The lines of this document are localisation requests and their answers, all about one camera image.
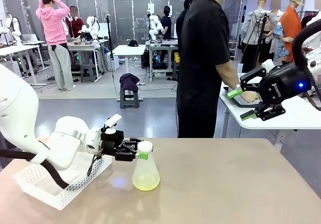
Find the white garment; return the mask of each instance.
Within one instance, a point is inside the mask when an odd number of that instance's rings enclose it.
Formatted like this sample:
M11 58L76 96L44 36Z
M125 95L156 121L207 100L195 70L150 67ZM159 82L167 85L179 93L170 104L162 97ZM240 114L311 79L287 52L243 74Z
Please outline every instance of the white garment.
M277 12L277 14L276 14L276 17L275 17L278 22L280 21L280 19L281 19L281 17L283 16L283 14L284 14L284 12L278 10L278 12ZM268 39L269 39L269 41L266 41L266 43L268 43L268 42L270 42L270 41L272 40L271 48L270 48L270 53L277 52L277 49L278 49L278 45L279 45L279 41L280 41L280 40L279 40L279 39L276 39L276 38L273 36L273 34L272 34L272 36L270 36L270 37L267 38L266 40L268 40Z
M312 20L307 23L307 26L318 20L321 20L321 12L319 12L317 16L313 17ZM316 49L320 46L321 46L321 32L317 32L313 34L308 39L306 39L305 42L303 43L303 47L312 48L312 49Z
M264 16L264 14L262 14L262 11L265 11L265 9L257 9L247 14L241 31L241 40L245 44L258 44L259 32L262 28ZM276 26L277 20L272 12L268 14L268 17L271 24Z

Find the plastic bottle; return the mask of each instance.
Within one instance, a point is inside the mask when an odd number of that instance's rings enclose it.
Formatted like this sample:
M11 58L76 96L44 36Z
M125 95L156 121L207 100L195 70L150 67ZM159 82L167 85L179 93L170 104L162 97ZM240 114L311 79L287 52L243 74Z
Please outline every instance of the plastic bottle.
M148 159L139 158L136 163L134 175L132 178L133 185L143 191L155 189L161 178L152 156L153 146L149 141L142 141L138 144L137 152L148 153Z

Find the black pants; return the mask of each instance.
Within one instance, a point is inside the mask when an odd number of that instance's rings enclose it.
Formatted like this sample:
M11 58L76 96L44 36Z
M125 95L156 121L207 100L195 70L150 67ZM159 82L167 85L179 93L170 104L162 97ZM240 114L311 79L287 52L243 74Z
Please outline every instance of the black pants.
M216 113L200 115L191 111L179 111L179 138L213 138Z
M242 43L242 53L243 57L241 63L243 63L242 72L249 72L256 66L255 53L258 45L246 45L244 42Z

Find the white table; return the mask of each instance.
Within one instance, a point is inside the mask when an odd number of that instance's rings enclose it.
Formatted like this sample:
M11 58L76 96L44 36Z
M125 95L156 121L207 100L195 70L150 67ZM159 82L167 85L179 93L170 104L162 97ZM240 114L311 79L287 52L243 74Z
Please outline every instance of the white table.
M81 45L75 45L74 43L71 43L71 42L67 43L69 51L78 52L80 57L81 57L81 52L93 52L94 53L94 61L95 61L95 68L96 68L96 74L97 74L97 79L95 80L95 82L98 82L101 79L101 75L98 71L96 50L98 50L98 51L101 50L102 43L103 42L92 42L91 45L86 45L84 42L82 42ZM100 65L101 65L102 71L105 71L103 60L100 61Z
M164 41L162 41L162 43L150 43L150 41L147 41L146 46L149 49L149 68L150 68L149 80L150 81L152 81L152 78L155 73L173 72L172 52L174 50L178 50L178 40L164 40ZM153 67L152 67L152 52L157 51L157 50L167 50L168 51L169 66L167 69L153 69Z
M40 72L49 69L49 67L45 67L45 65L44 65L44 60L42 59L42 55L41 55L41 52L40 52L39 44L42 44L42 43L45 43L45 42L44 42L44 41L23 42L24 45L36 45L36 46L37 46L37 48L38 48L38 53L39 53L39 56L40 56L41 65L42 65L42 69L39 70Z
M29 55L29 52L28 52L28 50L34 49L34 48L37 48L37 46L33 46L33 45L32 46L24 46L24 45L21 45L21 46L4 47L4 48L0 49L0 56L9 55L10 57L12 57L12 55L14 53L17 53L18 55L19 54L20 55L25 55L26 59L27 59L27 63L29 65L29 70L31 72L31 77L32 77L32 80L34 82L33 84L31 84L31 86L46 86L45 84L37 84L37 81L36 81L35 73L34 73L34 70L32 68L30 55ZM26 70L26 67L24 66L24 64L22 64L22 67L23 67L24 72L26 72L27 70Z
M293 130L320 130L321 112L316 110L308 101L295 96L282 103L286 113L267 121L260 118L241 120L241 115L253 108L238 107L236 103L229 99L222 85L220 99L225 105L225 117L221 133L221 138L226 137L229 115L232 114L237 123L245 129L250 130L278 130L274 146L281 150L285 135Z
M146 48L146 45L139 45L138 47L128 47L127 45L119 45L113 50L113 55L125 57L126 72L129 73L128 57L132 56L132 62L133 62L133 65L135 66L134 56L143 55L145 48Z

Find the gray floor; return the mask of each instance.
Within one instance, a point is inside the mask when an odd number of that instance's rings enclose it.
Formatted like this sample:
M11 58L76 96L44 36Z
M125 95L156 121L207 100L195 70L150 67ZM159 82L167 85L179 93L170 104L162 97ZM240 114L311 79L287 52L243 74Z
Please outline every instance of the gray floor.
M40 100L36 122L36 135L49 136L56 121L63 116L83 119L91 128L101 127L115 113L122 115L117 129L126 137L176 138L175 98L149 98L139 109L120 109L113 99L68 99ZM219 103L215 137L219 138L223 123L224 107ZM231 117L228 138L266 138L274 140L270 131L242 129ZM321 132L299 131L288 134L282 148L283 156L301 174L306 182L321 197Z

